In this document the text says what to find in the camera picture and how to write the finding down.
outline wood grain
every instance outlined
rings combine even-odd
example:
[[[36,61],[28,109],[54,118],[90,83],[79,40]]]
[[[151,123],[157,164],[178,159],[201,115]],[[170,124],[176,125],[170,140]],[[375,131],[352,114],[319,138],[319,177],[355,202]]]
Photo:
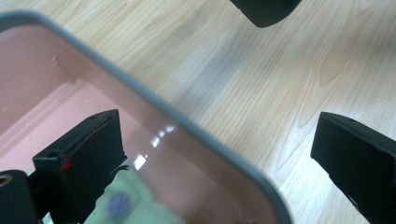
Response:
[[[396,137],[396,1],[1,1],[41,11],[269,176],[295,223],[366,223],[309,157],[320,111]]]

